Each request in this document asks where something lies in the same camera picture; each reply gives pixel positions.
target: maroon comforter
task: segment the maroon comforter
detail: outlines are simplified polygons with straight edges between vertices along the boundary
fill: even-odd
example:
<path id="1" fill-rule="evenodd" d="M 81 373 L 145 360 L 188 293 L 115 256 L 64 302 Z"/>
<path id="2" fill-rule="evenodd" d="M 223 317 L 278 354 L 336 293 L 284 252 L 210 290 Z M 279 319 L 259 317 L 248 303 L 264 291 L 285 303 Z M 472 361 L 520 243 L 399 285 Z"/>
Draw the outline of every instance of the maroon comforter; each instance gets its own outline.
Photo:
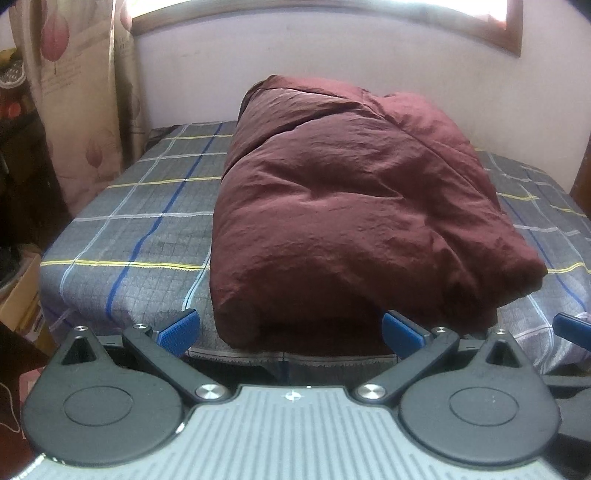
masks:
<path id="1" fill-rule="evenodd" d="M 384 310 L 482 330 L 545 274 L 469 141 L 421 96 L 281 76 L 246 94 L 213 215 L 230 346 L 386 353 Z"/>

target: black circular cover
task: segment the black circular cover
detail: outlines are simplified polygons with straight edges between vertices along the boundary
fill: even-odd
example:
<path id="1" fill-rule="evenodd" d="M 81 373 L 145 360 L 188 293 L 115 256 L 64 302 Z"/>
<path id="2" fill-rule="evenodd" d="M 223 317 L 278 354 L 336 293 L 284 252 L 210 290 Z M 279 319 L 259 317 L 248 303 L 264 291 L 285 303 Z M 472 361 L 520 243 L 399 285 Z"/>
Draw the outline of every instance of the black circular cover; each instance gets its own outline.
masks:
<path id="1" fill-rule="evenodd" d="M 560 416 L 535 372 L 513 370 L 520 369 L 491 365 L 425 378 L 403 395 L 400 419 L 420 443 L 452 460 L 501 466 L 532 459 L 552 440 Z"/>
<path id="2" fill-rule="evenodd" d="M 67 384 L 52 387 L 42 375 L 43 396 L 31 395 L 23 410 L 29 441 L 49 458 L 80 466 L 127 462 L 155 449 L 181 423 L 180 397 L 165 381 L 114 366 L 79 375 L 76 367 L 69 367 Z"/>

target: ridged gray surface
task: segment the ridged gray surface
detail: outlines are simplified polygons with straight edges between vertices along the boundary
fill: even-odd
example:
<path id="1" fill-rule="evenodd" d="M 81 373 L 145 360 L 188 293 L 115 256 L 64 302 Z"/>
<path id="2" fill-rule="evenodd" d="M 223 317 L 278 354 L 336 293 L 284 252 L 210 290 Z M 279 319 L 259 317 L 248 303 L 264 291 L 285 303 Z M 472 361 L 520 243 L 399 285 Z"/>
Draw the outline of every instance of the ridged gray surface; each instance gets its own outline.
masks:
<path id="1" fill-rule="evenodd" d="M 27 480 L 559 480 L 545 462 L 474 471 L 432 458 L 384 408 L 341 388 L 244 387 L 199 407 L 175 439 L 126 465 L 89 469 L 39 457 Z"/>

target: wall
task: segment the wall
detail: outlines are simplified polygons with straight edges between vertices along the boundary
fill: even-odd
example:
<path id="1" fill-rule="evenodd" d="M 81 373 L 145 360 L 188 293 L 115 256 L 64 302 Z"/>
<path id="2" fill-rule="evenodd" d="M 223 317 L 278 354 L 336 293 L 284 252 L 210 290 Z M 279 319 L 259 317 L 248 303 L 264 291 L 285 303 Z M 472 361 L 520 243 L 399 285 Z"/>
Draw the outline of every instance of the wall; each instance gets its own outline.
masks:
<path id="1" fill-rule="evenodd" d="M 8 11 L 5 11 L 0 15 L 0 50 L 7 48 L 14 48 L 14 40 L 12 39 L 12 30 L 10 30 Z"/>
<path id="2" fill-rule="evenodd" d="M 234 119 L 273 73 L 428 96 L 478 147 L 567 191 L 591 132 L 591 24 L 566 0 L 525 0 L 521 58 L 460 35 L 350 12 L 273 11 L 137 38 L 153 127 Z"/>

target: gray checkered bedsheet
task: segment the gray checkered bedsheet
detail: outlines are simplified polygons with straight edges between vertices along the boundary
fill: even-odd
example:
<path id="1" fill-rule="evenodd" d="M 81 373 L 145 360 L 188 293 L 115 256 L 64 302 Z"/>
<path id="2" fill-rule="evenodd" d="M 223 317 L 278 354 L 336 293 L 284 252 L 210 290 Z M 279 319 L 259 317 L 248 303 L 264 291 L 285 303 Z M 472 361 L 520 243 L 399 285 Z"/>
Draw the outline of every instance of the gray checkered bedsheet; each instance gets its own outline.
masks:
<path id="1" fill-rule="evenodd" d="M 58 341 L 78 324 L 107 335 L 191 307 L 202 318 L 192 355 L 268 368 L 287 359 L 291 368 L 308 368 L 307 378 L 310 367 L 330 365 L 339 372 L 356 366 L 359 378 L 369 378 L 391 364 L 392 357 L 328 361 L 283 353 L 250 355 L 217 336 L 209 297 L 212 213 L 235 125 L 178 128 L 74 219 L 41 264 L 41 303 L 50 330 Z M 499 309 L 500 324 L 541 371 L 584 360 L 582 349 L 553 335 L 551 320 L 559 311 L 586 317 L 589 220 L 541 170 L 483 151 L 479 157 L 501 205 L 550 271 L 540 291 Z"/>

